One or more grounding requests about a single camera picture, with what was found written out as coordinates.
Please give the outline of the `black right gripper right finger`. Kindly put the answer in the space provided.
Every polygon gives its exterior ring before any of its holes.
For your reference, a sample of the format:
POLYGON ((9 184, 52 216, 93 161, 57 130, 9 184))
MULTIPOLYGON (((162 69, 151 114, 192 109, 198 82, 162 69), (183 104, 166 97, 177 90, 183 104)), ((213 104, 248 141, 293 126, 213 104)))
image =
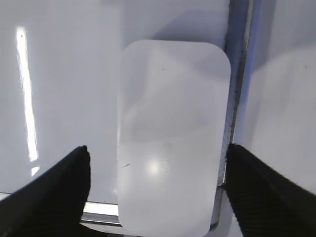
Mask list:
POLYGON ((226 155, 225 189, 245 237, 314 237, 316 197, 238 144, 226 155))

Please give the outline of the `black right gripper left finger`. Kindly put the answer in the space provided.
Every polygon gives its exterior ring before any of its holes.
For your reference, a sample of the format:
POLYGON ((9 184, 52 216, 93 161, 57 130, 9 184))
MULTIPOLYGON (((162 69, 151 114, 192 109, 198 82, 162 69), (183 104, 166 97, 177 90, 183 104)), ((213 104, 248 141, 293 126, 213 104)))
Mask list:
POLYGON ((90 190, 90 155, 79 146, 0 202, 2 237, 89 237, 80 224, 90 190))

